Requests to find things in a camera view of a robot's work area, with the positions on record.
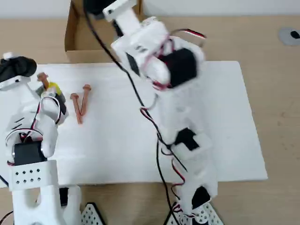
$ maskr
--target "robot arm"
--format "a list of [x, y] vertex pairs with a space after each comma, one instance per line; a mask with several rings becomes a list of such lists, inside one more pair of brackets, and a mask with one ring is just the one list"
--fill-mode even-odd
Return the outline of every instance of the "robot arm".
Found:
[[169, 33], [155, 17], [139, 23], [131, 8], [135, 4], [136, 0], [117, 0], [103, 10], [106, 19], [114, 20], [123, 33], [112, 48], [124, 67], [150, 80], [158, 94], [160, 133], [165, 143], [173, 143], [171, 154], [177, 157], [172, 158], [172, 167], [183, 180], [173, 185], [175, 208], [185, 215], [197, 215], [218, 192], [213, 145], [204, 127], [195, 121], [193, 114], [197, 112], [190, 101], [197, 98], [204, 53], [199, 46], [173, 34], [183, 31], [205, 36], [189, 29]]
[[[16, 225], [80, 225], [81, 192], [67, 187], [68, 204], [61, 207], [60, 188], [54, 154], [57, 126], [68, 116], [53, 90], [40, 97], [28, 82], [37, 69], [34, 60], [5, 54], [0, 63], [1, 91], [28, 93], [26, 102], [10, 119], [6, 129], [6, 157], [9, 189], [12, 192]], [[39, 188], [37, 201], [30, 189]]]

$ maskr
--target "white foam board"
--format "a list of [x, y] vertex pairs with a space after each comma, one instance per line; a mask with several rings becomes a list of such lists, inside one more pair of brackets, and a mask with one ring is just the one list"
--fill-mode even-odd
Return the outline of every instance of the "white foam board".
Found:
[[[39, 65], [38, 69], [59, 84], [70, 113], [59, 127], [53, 156], [58, 161], [60, 184], [161, 182], [155, 158], [155, 129], [140, 114], [125, 73], [113, 64], [48, 64]], [[136, 75], [133, 78], [145, 104], [150, 105], [154, 98], [151, 85]], [[267, 179], [239, 63], [205, 62], [199, 81], [196, 106], [201, 108], [215, 146], [218, 180]], [[84, 123], [78, 125], [69, 96], [73, 92], [82, 94], [84, 84], [90, 84], [92, 91]], [[30, 86], [39, 85], [32, 76]], [[0, 105], [5, 106], [0, 112], [1, 131], [19, 103], [16, 94], [0, 92]], [[151, 114], [158, 120], [156, 110]], [[0, 138], [3, 156], [4, 138]], [[160, 161], [166, 181], [178, 181], [170, 160], [161, 156]], [[0, 157], [0, 174], [8, 177], [4, 157]]]

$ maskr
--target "table surface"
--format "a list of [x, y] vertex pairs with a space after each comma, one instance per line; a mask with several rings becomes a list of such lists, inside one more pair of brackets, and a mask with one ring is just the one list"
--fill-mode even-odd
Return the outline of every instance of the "table surface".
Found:
[[[284, 46], [278, 30], [283, 26], [300, 29], [300, 16], [161, 19], [169, 29], [189, 27], [205, 33], [208, 60], [237, 60], [242, 68], [269, 180], [220, 183], [213, 205], [224, 224], [297, 224], [300, 46]], [[38, 63], [67, 63], [66, 24], [65, 19], [1, 20], [0, 52], [14, 51]], [[109, 224], [163, 224], [168, 213], [162, 184], [82, 187], [82, 192], [83, 204], [96, 202]], [[0, 202], [2, 217], [12, 210], [7, 188], [0, 190]]]

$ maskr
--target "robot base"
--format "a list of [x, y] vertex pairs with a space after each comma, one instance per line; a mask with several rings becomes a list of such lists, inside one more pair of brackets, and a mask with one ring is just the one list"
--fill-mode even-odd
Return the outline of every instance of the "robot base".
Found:
[[81, 214], [82, 225], [106, 225], [100, 211], [94, 202], [86, 204], [84, 211]]
[[[224, 225], [210, 203], [205, 203], [202, 207], [199, 207], [195, 218], [189, 218], [182, 212], [175, 212], [174, 215], [181, 225]], [[169, 212], [164, 225], [176, 225], [176, 221], [171, 212]]]

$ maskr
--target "nail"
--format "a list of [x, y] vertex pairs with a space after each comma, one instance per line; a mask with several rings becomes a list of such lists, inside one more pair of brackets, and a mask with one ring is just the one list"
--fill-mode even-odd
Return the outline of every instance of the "nail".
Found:
[[74, 108], [75, 108], [75, 113], [76, 113], [76, 116], [77, 116], [77, 123], [82, 124], [83, 120], [82, 120], [81, 114], [79, 112], [78, 98], [79, 98], [79, 96], [76, 93], [72, 93], [71, 96], [70, 96], [70, 99], [73, 101], [73, 105], [74, 105]]
[[81, 105], [81, 115], [84, 116], [86, 114], [86, 106], [88, 104], [88, 96], [89, 96], [89, 92], [92, 88], [90, 87], [90, 85], [86, 84], [83, 87], [84, 90], [84, 95], [83, 95], [83, 99], [82, 99], [82, 105]]

